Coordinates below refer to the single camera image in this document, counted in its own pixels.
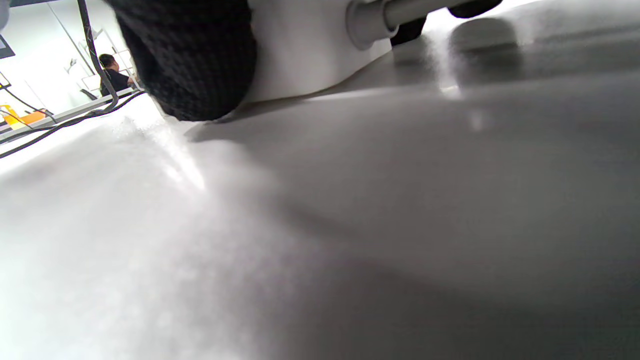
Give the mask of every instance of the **black textured cushion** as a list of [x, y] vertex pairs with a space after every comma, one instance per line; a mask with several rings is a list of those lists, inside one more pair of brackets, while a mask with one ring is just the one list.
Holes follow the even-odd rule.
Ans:
[[246, 0], [106, 0], [147, 92], [179, 120], [218, 119], [245, 97], [257, 45]]

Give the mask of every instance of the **person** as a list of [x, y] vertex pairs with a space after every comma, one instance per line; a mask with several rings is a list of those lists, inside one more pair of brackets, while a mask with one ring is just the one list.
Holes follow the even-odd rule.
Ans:
[[[116, 91], [125, 90], [134, 84], [133, 79], [120, 73], [120, 64], [118, 64], [112, 55], [102, 54], [99, 59]], [[104, 86], [103, 81], [100, 82], [100, 94], [102, 94], [102, 96], [109, 95], [109, 90]]]

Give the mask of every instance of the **black cable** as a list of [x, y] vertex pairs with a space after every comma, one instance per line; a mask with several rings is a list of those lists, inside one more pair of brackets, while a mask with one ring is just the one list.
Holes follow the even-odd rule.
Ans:
[[121, 109], [123, 106], [125, 106], [126, 104], [128, 104], [130, 101], [132, 101], [133, 99], [137, 98], [138, 96], [140, 96], [140, 95], [142, 95], [142, 94], [145, 94], [145, 92], [137, 92], [137, 93], [135, 93], [135, 94], [134, 94], [134, 95], [132, 95], [130, 98], [128, 98], [125, 102], [123, 102], [123, 103], [122, 103], [122, 104], [120, 104], [119, 106], [117, 106], [117, 107], [115, 107], [115, 108], [113, 108], [113, 109], [111, 109], [111, 110], [109, 110], [109, 111], [107, 111], [107, 112], [104, 112], [104, 110], [99, 110], [98, 112], [93, 111], [93, 114], [91, 114], [91, 115], [86, 115], [86, 116], [79, 117], [79, 118], [76, 118], [76, 119], [71, 119], [71, 120], [68, 120], [68, 121], [66, 121], [66, 122], [63, 122], [63, 123], [61, 123], [61, 124], [59, 124], [59, 125], [57, 125], [57, 126], [43, 127], [43, 128], [41, 128], [41, 129], [34, 129], [33, 131], [26, 131], [26, 132], [21, 133], [21, 134], [16, 134], [16, 135], [10, 136], [10, 137], [8, 137], [6, 140], [11, 139], [11, 138], [13, 138], [14, 136], [26, 136], [26, 135], [28, 135], [28, 134], [36, 133], [36, 132], [38, 132], [38, 131], [46, 131], [46, 133], [44, 133], [44, 134], [42, 134], [42, 135], [38, 136], [37, 138], [35, 138], [35, 139], [33, 139], [33, 140], [30, 140], [30, 141], [28, 141], [28, 142], [26, 142], [26, 143], [24, 143], [24, 144], [22, 144], [22, 145], [20, 145], [20, 146], [18, 146], [18, 147], [16, 147], [16, 148], [14, 148], [14, 149], [11, 149], [11, 150], [9, 150], [9, 151], [6, 151], [6, 152], [4, 152], [4, 153], [0, 154], [0, 159], [6, 158], [6, 157], [7, 157], [7, 156], [9, 156], [9, 155], [13, 155], [13, 154], [15, 154], [16, 152], [19, 152], [19, 151], [21, 151], [21, 150], [24, 150], [24, 149], [28, 148], [29, 146], [31, 146], [31, 145], [33, 145], [33, 144], [35, 144], [35, 143], [39, 142], [40, 140], [42, 140], [42, 139], [44, 139], [44, 138], [48, 137], [49, 135], [51, 135], [51, 134], [55, 133], [56, 131], [58, 131], [58, 130], [60, 130], [60, 129], [63, 129], [64, 127], [73, 126], [73, 125], [79, 124], [79, 123], [81, 123], [82, 121], [85, 121], [85, 120], [87, 120], [87, 119], [92, 119], [92, 118], [94, 118], [94, 117], [100, 117], [100, 116], [103, 116], [103, 115], [108, 115], [108, 114], [110, 114], [110, 113], [113, 113], [113, 112], [115, 112], [115, 111], [118, 111], [118, 110], [119, 110], [119, 109]]
[[137, 98], [138, 96], [143, 95], [143, 94], [146, 94], [146, 93], [145, 93], [144, 91], [140, 91], [140, 92], [135, 92], [135, 93], [133, 93], [133, 94], [131, 95], [131, 97], [130, 97], [130, 98], [128, 98], [125, 102], [123, 102], [122, 104], [118, 105], [116, 108], [114, 108], [113, 110], [109, 111], [108, 113], [104, 113], [104, 112], [103, 112], [104, 110], [102, 110], [102, 109], [98, 110], [98, 112], [97, 112], [97, 113], [95, 113], [95, 111], [96, 111], [96, 110], [93, 110], [93, 111], [92, 111], [93, 113], [90, 113], [89, 115], [85, 115], [85, 116], [83, 116], [83, 117], [79, 117], [79, 118], [75, 118], [75, 119], [70, 119], [70, 120], [67, 120], [67, 121], [65, 121], [65, 122], [62, 122], [62, 123], [60, 123], [60, 124], [58, 124], [58, 125], [56, 125], [56, 126], [39, 127], [39, 128], [36, 128], [36, 129], [33, 129], [33, 128], [32, 128], [32, 130], [29, 130], [29, 131], [23, 131], [23, 132], [21, 132], [21, 133], [19, 133], [19, 134], [14, 134], [14, 135], [11, 135], [11, 136], [9, 136], [9, 137], [7, 137], [7, 138], [4, 138], [4, 139], [0, 140], [0, 145], [2, 145], [2, 144], [4, 144], [4, 143], [12, 142], [12, 141], [14, 141], [15, 139], [19, 139], [19, 138], [25, 137], [25, 136], [27, 136], [27, 135], [31, 135], [31, 134], [35, 134], [35, 133], [39, 133], [39, 132], [41, 132], [41, 131], [48, 131], [48, 130], [52, 130], [52, 129], [55, 129], [56, 127], [69, 127], [69, 126], [73, 126], [73, 125], [79, 124], [80, 122], [82, 122], [82, 121], [84, 121], [84, 120], [87, 120], [87, 119], [92, 119], [92, 118], [94, 118], [94, 117], [99, 117], [99, 116], [102, 116], [102, 115], [109, 115], [109, 114], [111, 114], [111, 113], [113, 113], [113, 112], [118, 111], [119, 109], [121, 109], [121, 108], [122, 108], [123, 106], [125, 106], [126, 104], [129, 104], [129, 102], [131, 102], [133, 99], [135, 99], [135, 98]]
[[6, 86], [2, 87], [2, 90], [6, 91], [7, 93], [9, 93], [9, 95], [13, 96], [14, 99], [20, 101], [22, 104], [24, 104], [25, 106], [27, 106], [29, 109], [33, 110], [33, 111], [37, 111], [39, 113], [44, 114], [45, 116], [48, 116], [51, 118], [51, 120], [53, 120], [53, 122], [56, 122], [56, 118], [53, 117], [53, 114], [49, 111], [45, 112], [42, 111], [40, 109], [36, 109], [35, 107], [31, 106], [30, 104], [28, 104], [27, 102], [25, 102], [24, 100], [22, 100], [21, 98], [17, 97], [14, 93], [9, 91], [9, 88], [7, 88]]
[[18, 122], [20, 122], [22, 125], [24, 125], [24, 126], [30, 128], [31, 130], [33, 130], [33, 127], [29, 126], [29, 124], [27, 124], [26, 122], [22, 121], [22, 119], [19, 119], [18, 117], [16, 117], [14, 114], [10, 113], [9, 111], [0, 110], [0, 113], [7, 114], [7, 115], [11, 116], [12, 118], [14, 118]]
[[95, 51], [95, 43], [93, 42], [93, 31], [91, 29], [91, 21], [89, 21], [89, 10], [86, 8], [86, 2], [84, 0], [78, 0], [78, 8], [80, 9], [80, 19], [82, 19], [82, 25], [84, 27], [84, 37], [86, 38], [86, 45], [89, 49], [89, 57], [91, 58], [91, 62], [93, 63], [93, 67], [100, 75], [100, 79], [104, 84], [104, 87], [109, 90], [109, 95], [113, 98], [111, 104], [104, 109], [105, 112], [111, 111], [118, 104], [118, 92], [113, 88], [113, 84], [111, 84], [111, 80], [109, 80], [109, 76], [104, 72], [102, 65], [100, 64], [100, 60], [98, 60], [98, 54]]
[[[29, 131], [25, 131], [23, 133], [20, 134], [16, 134], [16, 135], [12, 135], [10, 137], [8, 137], [7, 139], [4, 140], [4, 142], [13, 140], [16, 137], [22, 137], [22, 136], [26, 136], [28, 134], [31, 133], [36, 133], [38, 131], [46, 131], [46, 133], [38, 136], [37, 138], [28, 141], [14, 149], [11, 149], [7, 152], [4, 152], [2, 154], [0, 154], [0, 159], [5, 158], [9, 155], [15, 154], [16, 152], [19, 152], [23, 149], [26, 149], [27, 147], [39, 142], [40, 140], [48, 137], [49, 135], [55, 133], [56, 131], [62, 129], [63, 127], [68, 127], [68, 126], [72, 126], [72, 125], [76, 125], [79, 124], [80, 122], [86, 120], [86, 119], [91, 119], [94, 117], [98, 117], [101, 115], [107, 115], [109, 113], [112, 113], [116, 110], [119, 110], [120, 108], [122, 108], [122, 106], [126, 105], [129, 103], [129, 101], [133, 100], [134, 98], [140, 96], [141, 94], [143, 94], [143, 92], [134, 94], [131, 98], [129, 98], [127, 101], [125, 101], [124, 103], [122, 103], [120, 106], [118, 105], [118, 100], [120, 100], [120, 97], [118, 96], [118, 92], [113, 88], [113, 84], [111, 84], [111, 81], [109, 80], [108, 75], [104, 72], [104, 69], [102, 68], [102, 66], [100, 65], [100, 60], [98, 59], [98, 55], [96, 53], [95, 50], [95, 43], [93, 41], [93, 31], [91, 29], [91, 22], [89, 20], [89, 11], [86, 7], [86, 2], [85, 0], [77, 0], [78, 2], [78, 8], [80, 10], [80, 18], [82, 20], [82, 24], [83, 24], [83, 28], [84, 28], [84, 37], [86, 40], [86, 45], [87, 48], [89, 50], [89, 57], [91, 58], [91, 61], [93, 63], [93, 66], [95, 67], [95, 70], [98, 72], [98, 74], [100, 75], [100, 79], [102, 80], [102, 83], [104, 84], [104, 86], [107, 88], [107, 90], [109, 91], [109, 94], [111, 95], [111, 102], [109, 103], [109, 105], [107, 105], [107, 107], [105, 109], [101, 109], [101, 110], [94, 110], [92, 112], [91, 115], [86, 115], [83, 117], [79, 117], [76, 119], [71, 119], [68, 120], [62, 124], [59, 124], [57, 126], [54, 127], [44, 127], [41, 129], [33, 129], [29, 130]], [[30, 108], [42, 112], [40, 110], [37, 110], [33, 107], [31, 107], [30, 105], [26, 104], [25, 102], [23, 102], [22, 100], [20, 100], [18, 97], [16, 97], [15, 95], [13, 95], [17, 100], [19, 100], [20, 102], [22, 102], [23, 104], [29, 106]]]

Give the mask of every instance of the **orange object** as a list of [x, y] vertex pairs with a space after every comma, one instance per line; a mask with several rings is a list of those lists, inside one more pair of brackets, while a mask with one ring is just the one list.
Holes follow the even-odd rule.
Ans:
[[15, 110], [9, 105], [0, 105], [0, 109], [5, 111], [5, 113], [3, 113], [4, 121], [6, 121], [6, 123], [9, 124], [9, 126], [11, 126], [13, 130], [21, 129], [26, 126], [25, 124], [32, 124], [46, 117], [43, 113], [39, 113], [39, 112], [34, 112], [25, 117], [19, 117], [18, 113], [16, 113]]
[[44, 115], [43, 113], [39, 113], [39, 112], [34, 112], [31, 113], [27, 116], [23, 116], [22, 118], [20, 118], [23, 122], [25, 122], [26, 124], [33, 124], [36, 121], [40, 121], [44, 118], [46, 118], [47, 116]]

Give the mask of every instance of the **white floor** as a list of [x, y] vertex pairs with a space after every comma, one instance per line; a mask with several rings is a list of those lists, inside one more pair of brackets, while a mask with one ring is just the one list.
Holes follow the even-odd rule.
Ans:
[[0, 359], [637, 359], [639, 99], [633, 0], [434, 13], [224, 125], [136, 99], [1, 161]]

